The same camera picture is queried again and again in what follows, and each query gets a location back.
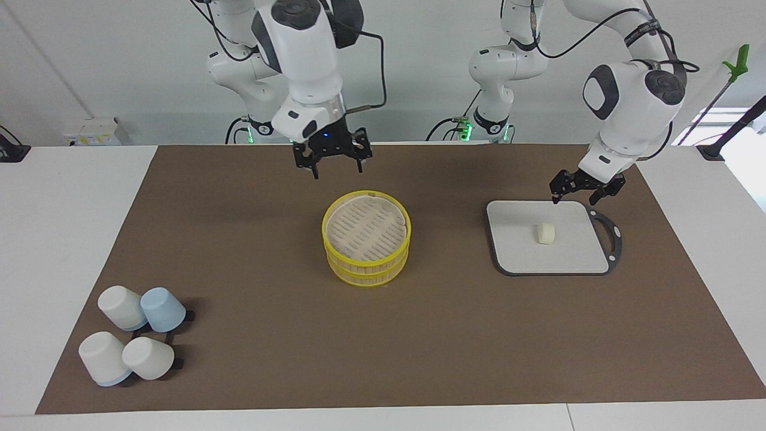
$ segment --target green handle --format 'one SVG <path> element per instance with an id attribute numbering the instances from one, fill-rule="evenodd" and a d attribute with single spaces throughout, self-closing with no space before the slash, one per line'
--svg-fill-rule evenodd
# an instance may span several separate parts
<path id="1" fill-rule="evenodd" d="M 737 65 L 733 65 L 728 61 L 724 61 L 723 64 L 732 70 L 732 77 L 728 79 L 730 84 L 737 81 L 737 78 L 748 73 L 748 54 L 750 54 L 750 44 L 744 44 L 739 48 L 739 54 L 737 54 Z"/>

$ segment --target black cable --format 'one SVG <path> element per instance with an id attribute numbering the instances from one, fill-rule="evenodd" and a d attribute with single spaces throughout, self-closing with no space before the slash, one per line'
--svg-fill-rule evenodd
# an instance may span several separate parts
<path id="1" fill-rule="evenodd" d="M 641 63 L 641 64 L 645 65 L 646 67 L 648 67 L 650 71 L 651 71 L 651 70 L 653 70 L 653 69 L 655 68 L 655 67 L 654 67 L 654 66 L 655 66 L 654 64 L 651 64 L 649 61 L 646 61 L 646 60 L 642 60 L 641 58 L 634 58 L 634 59 L 633 59 L 633 60 L 631 60 L 631 61 L 638 61 L 639 63 Z"/>
<path id="2" fill-rule="evenodd" d="M 621 11 L 615 12 L 612 15 L 609 15 L 608 17 L 606 17 L 606 19 L 604 19 L 602 22 L 598 23 L 598 25 L 593 27 L 585 36 L 580 38 L 579 41 L 575 42 L 571 47 L 567 48 L 562 53 L 556 54 L 556 55 L 550 55 L 550 54 L 545 53 L 540 48 L 540 41 L 537 38 L 537 28 L 536 28 L 536 21 L 535 21 L 537 15 L 535 14 L 535 0 L 532 0 L 532 4 L 530 5 L 530 10 L 531 11 L 530 11 L 530 22 L 529 22 L 529 24 L 530 24 L 530 27 L 532 29 L 532 40 L 533 40 L 533 43 L 535 44 L 535 48 L 537 48 L 537 51 L 543 57 L 551 58 L 551 59 L 561 58 L 561 57 L 564 57 L 566 54 L 569 54 L 573 49 L 575 49 L 582 42 L 584 42 L 586 39 L 588 39 L 590 36 L 592 36 L 593 33 L 596 32 L 596 30 L 598 30 L 599 28 L 603 27 L 609 21 L 615 19 L 616 17 L 618 17 L 618 16 L 620 16 L 622 14 L 628 13 L 628 12 L 641 12 L 641 10 L 638 9 L 638 8 L 627 8 L 627 9 L 622 9 Z M 663 35 L 663 36 L 668 38 L 668 40 L 670 41 L 670 50 L 671 50 L 671 52 L 673 52 L 673 54 L 676 54 L 676 41 L 673 39 L 673 36 L 669 32 L 667 32 L 665 30 L 662 30 L 662 29 L 660 29 L 658 32 L 661 35 Z M 680 64 L 680 65 L 682 65 L 684 67 L 684 70 L 687 73 L 690 73 L 690 74 L 697 73 L 697 72 L 699 72 L 701 70 L 700 66 L 698 66 L 697 64 L 694 64 L 694 63 L 692 63 L 690 61 L 684 61 L 684 60 L 678 60 L 678 59 L 659 61 L 658 64 Z"/>
<path id="3" fill-rule="evenodd" d="M 668 135 L 665 137 L 665 142 L 663 142 L 663 145 L 660 147 L 660 149 L 657 150 L 651 156 L 639 158 L 638 161 L 639 162 L 646 162 L 647 160 L 651 160 L 651 159 L 659 156 L 659 154 L 662 153 L 662 151 L 668 145 L 668 142 L 670 142 L 670 135 L 672 135 L 672 134 L 673 134 L 673 122 L 671 121 L 670 124 L 668 124 Z"/>
<path id="4" fill-rule="evenodd" d="M 452 133 L 452 137 L 450 138 L 450 140 L 452 140 L 452 139 L 455 137 L 455 132 L 462 132 L 462 131 L 463 131 L 463 129 L 461 129 L 461 128 L 459 128 L 459 127 L 455 127 L 454 129 L 449 129 L 449 130 L 448 130 L 448 131 L 447 131 L 447 132 L 444 134 L 444 137 L 443 137 L 443 138 L 441 138 L 441 140 L 447 140 L 447 135 L 448 135 L 448 134 L 450 134 L 450 133 Z"/>
<path id="5" fill-rule="evenodd" d="M 208 7 L 208 14 L 209 14 L 209 15 L 206 15 L 205 12 L 203 12 L 202 9 L 197 5 L 197 2 L 195 2 L 195 0 L 189 0 L 189 2 L 191 3 L 192 6 L 195 7 L 195 9 L 197 9 L 197 12 L 199 12 L 200 15 L 202 15 L 205 21 L 207 21 L 208 24 L 213 26 L 213 30 L 215 31 L 215 38 L 218 40 L 218 44 L 221 46 L 221 49 L 230 59 L 234 61 L 247 61 L 247 60 L 250 60 L 250 57 L 252 57 L 254 54 L 258 52 L 257 49 L 251 50 L 249 55 L 246 56 L 245 58 L 236 58 L 235 56 L 231 55 L 231 52 L 229 52 L 229 50 L 226 49 L 226 46 L 224 45 L 224 42 L 221 40 L 221 38 L 224 38 L 231 43 L 234 43 L 234 42 L 231 41 L 229 37 L 224 35 L 221 32 L 221 30 L 218 28 L 218 26 L 215 24 L 215 19 L 213 18 L 213 10 L 210 8 L 210 3 L 206 3 Z"/>
<path id="6" fill-rule="evenodd" d="M 468 105 L 468 107 L 466 108 L 466 112 L 463 112 L 463 117 L 465 117 L 466 115 L 468 115 L 468 111 L 470 111 L 470 110 L 471 110 L 471 107 L 472 107 L 472 106 L 473 106 L 473 104 L 476 102 L 476 99 L 478 99 L 478 98 L 479 98 L 479 94 L 481 94 L 481 90 L 479 90 L 479 91 L 477 91 L 477 92 L 476 92 L 476 96 L 473 96 L 473 100 L 471 101 L 471 103 L 470 103 L 470 104 Z"/>
<path id="7" fill-rule="evenodd" d="M 14 139 L 16 142 L 18 142 L 18 145 L 24 145 L 24 144 L 23 144 L 23 143 L 21 143 L 21 141 L 20 141 L 20 140 L 19 140 L 19 139 L 16 137 L 16 135 L 14 135 L 14 134 L 13 134 L 13 132 L 11 132 L 10 130 L 6 129 L 6 128 L 5 128 L 5 126 L 0 126 L 0 129 L 3 129 L 3 130 L 5 130 L 5 132 L 6 132 L 7 134 L 11 135 L 11 137 L 12 137 L 12 138 L 13 138 L 13 139 Z"/>
<path id="8" fill-rule="evenodd" d="M 663 35 L 666 38 L 668 38 L 668 41 L 670 41 L 670 50 L 671 50 L 671 52 L 673 52 L 674 54 L 678 55 L 676 53 L 676 39 L 673 39 L 673 35 L 671 35 L 670 33 L 668 33 L 667 31 L 665 31 L 663 29 L 660 29 L 658 32 L 661 35 Z"/>
<path id="9" fill-rule="evenodd" d="M 431 132 L 429 132 L 428 137 L 426 137 L 426 141 L 430 140 L 430 138 L 434 135 L 434 133 L 436 133 L 436 131 L 439 129 L 439 127 L 442 127 L 444 124 L 447 124 L 450 121 L 452 121 L 451 118 L 447 118 L 445 120 L 440 121 L 439 124 L 437 124 L 436 126 L 434 126 L 433 129 L 431 129 Z"/>
<path id="10" fill-rule="evenodd" d="M 248 132 L 248 133 L 250 133 L 250 130 L 247 129 L 246 127 L 240 127 L 239 129 L 237 129 L 234 132 L 234 145 L 237 145 L 237 133 L 240 133 L 240 132 Z"/>
<path id="11" fill-rule="evenodd" d="M 678 59 L 657 61 L 657 64 L 681 64 L 684 70 L 686 71 L 686 73 L 689 73 L 689 74 L 695 74 L 699 72 L 700 70 L 702 70 L 700 66 L 692 63 L 691 61 L 678 60 Z"/>
<path id="12" fill-rule="evenodd" d="M 530 8 L 531 8 L 531 11 L 532 11 L 531 13 L 535 14 L 535 2 L 534 2 L 534 0 L 532 0 L 532 5 L 530 6 Z M 540 48 L 540 42 L 537 39 L 537 29 L 535 29 L 534 20 L 530 20 L 530 26 L 532 27 L 532 40 L 533 40 L 533 43 L 535 44 L 535 48 L 537 48 L 537 51 L 540 54 L 542 54 L 543 57 L 546 57 L 546 58 L 561 58 L 561 57 L 564 57 L 566 54 L 569 54 L 573 49 L 578 47 L 586 39 L 588 39 L 590 36 L 592 36 L 593 33 L 596 32 L 596 30 L 598 30 L 601 27 L 604 27 L 604 25 L 606 25 L 609 21 L 615 19 L 616 17 L 618 17 L 618 16 L 620 16 L 622 14 L 626 14 L 628 12 L 641 12 L 641 9 L 639 9 L 639 8 L 627 8 L 627 9 L 623 9 L 621 11 L 615 12 L 612 15 L 609 15 L 606 19 L 604 19 L 602 22 L 598 23 L 598 25 L 593 27 L 585 36 L 580 38 L 579 41 L 575 42 L 571 47 L 567 48 L 565 51 L 563 51 L 560 54 L 550 55 L 550 54 L 546 54 L 545 52 L 543 52 L 543 50 Z"/>
<path id="13" fill-rule="evenodd" d="M 229 144 L 229 139 L 231 138 L 231 131 L 234 130 L 234 126 L 239 124 L 242 120 L 242 117 L 238 117 L 236 120 L 232 121 L 229 125 L 229 130 L 226 130 L 226 140 L 224 141 L 224 145 Z"/>
<path id="14" fill-rule="evenodd" d="M 357 30 L 356 28 L 353 28 L 353 27 L 349 27 L 348 25 L 343 24 L 342 22 L 335 19 L 335 17 L 333 17 L 332 20 L 337 25 L 345 27 L 348 30 L 355 32 L 357 35 L 365 36 L 367 38 L 378 39 L 378 41 L 381 44 L 381 84 L 383 86 L 383 102 L 376 105 L 362 105 L 360 107 L 354 107 L 347 110 L 346 113 L 354 114 L 357 112 L 362 112 L 363 110 L 378 109 L 378 108 L 384 107 L 386 103 L 388 102 L 388 88 L 385 83 L 385 41 L 383 40 L 383 36 L 377 35 L 375 33 L 368 33 L 367 31 Z"/>
<path id="15" fill-rule="evenodd" d="M 710 140 L 710 139 L 713 139 L 713 138 L 719 138 L 719 137 L 722 137 L 724 134 L 725 134 L 725 133 L 719 133 L 719 134 L 717 134 L 717 135 L 713 135 L 713 136 L 711 136 L 711 137 L 706 137 L 705 139 L 701 139 L 701 140 L 698 140 L 697 142 L 693 143 L 693 144 L 692 144 L 692 146 L 696 146 L 696 145 L 699 145 L 700 143 L 703 143 L 703 142 L 705 142 L 705 141 L 707 141 L 707 140 Z"/>
<path id="16" fill-rule="evenodd" d="M 466 111 L 465 111 L 465 112 L 463 112 L 463 117 L 465 117 L 465 116 L 467 116 L 467 115 L 468 115 L 468 111 L 470 111 L 470 110 L 471 110 L 471 107 L 472 107 L 472 106 L 473 106 L 473 104 L 476 102 L 476 99 L 478 99 L 478 98 L 479 98 L 479 94 L 481 94 L 481 90 L 479 90 L 479 91 L 477 91 L 477 92 L 476 92 L 476 96 L 473 96 L 473 99 L 471 100 L 471 103 L 470 103 L 470 104 L 468 104 L 468 107 L 466 108 Z M 455 133 L 454 133 L 454 132 L 452 133 L 452 136 L 450 137 L 450 140 L 453 140 L 453 139 L 455 139 Z"/>
<path id="17" fill-rule="evenodd" d="M 210 15 L 210 23 L 213 25 L 213 29 L 215 30 L 215 38 L 218 40 L 218 44 L 221 46 L 221 49 L 224 50 L 224 53 L 230 59 L 234 61 L 242 62 L 242 61 L 250 60 L 250 57 L 253 57 L 253 55 L 255 54 L 255 50 L 253 49 L 250 49 L 250 53 L 246 55 L 244 58 L 236 58 L 235 56 L 231 55 L 231 52 L 229 52 L 228 49 L 226 49 L 226 45 L 224 45 L 224 41 L 221 40 L 222 33 L 220 30 L 218 30 L 218 26 L 215 24 L 215 18 L 213 18 L 213 9 L 210 8 L 210 3 L 206 3 L 206 5 L 208 6 L 208 15 Z"/>
<path id="18" fill-rule="evenodd" d="M 511 135 L 511 140 L 508 143 L 513 143 L 513 138 L 516 137 L 516 126 L 513 124 L 509 125 L 508 127 L 513 127 L 513 134 Z"/>

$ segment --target cutting board handle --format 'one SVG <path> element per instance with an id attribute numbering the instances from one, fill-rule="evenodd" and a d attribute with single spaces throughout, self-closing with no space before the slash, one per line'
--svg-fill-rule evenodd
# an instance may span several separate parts
<path id="1" fill-rule="evenodd" d="M 594 227 L 596 222 L 601 223 L 611 237 L 611 244 L 601 244 L 601 248 L 604 250 L 604 257 L 607 258 L 607 263 L 609 264 L 609 271 L 607 271 L 607 274 L 609 274 L 617 267 L 617 263 L 620 262 L 620 257 L 622 257 L 622 232 L 620 232 L 620 228 L 609 217 L 601 214 L 592 206 L 585 206 L 585 209 L 588 211 L 588 216 L 591 217 Z"/>

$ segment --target green indicator light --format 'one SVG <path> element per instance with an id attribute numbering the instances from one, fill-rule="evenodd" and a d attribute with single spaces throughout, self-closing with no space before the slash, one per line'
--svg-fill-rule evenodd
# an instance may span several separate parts
<path id="1" fill-rule="evenodd" d="M 463 132 L 460 134 L 460 140 L 462 141 L 471 140 L 471 133 L 473 133 L 473 124 L 466 122 L 465 129 L 463 129 Z"/>

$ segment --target white table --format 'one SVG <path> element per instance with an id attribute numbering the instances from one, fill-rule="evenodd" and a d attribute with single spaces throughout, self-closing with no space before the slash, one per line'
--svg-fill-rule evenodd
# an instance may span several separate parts
<path id="1" fill-rule="evenodd" d="M 155 151 L 35 148 L 0 165 L 0 429 L 766 429 L 766 400 L 32 416 Z M 640 169 L 766 381 L 766 214 L 693 148 Z"/>

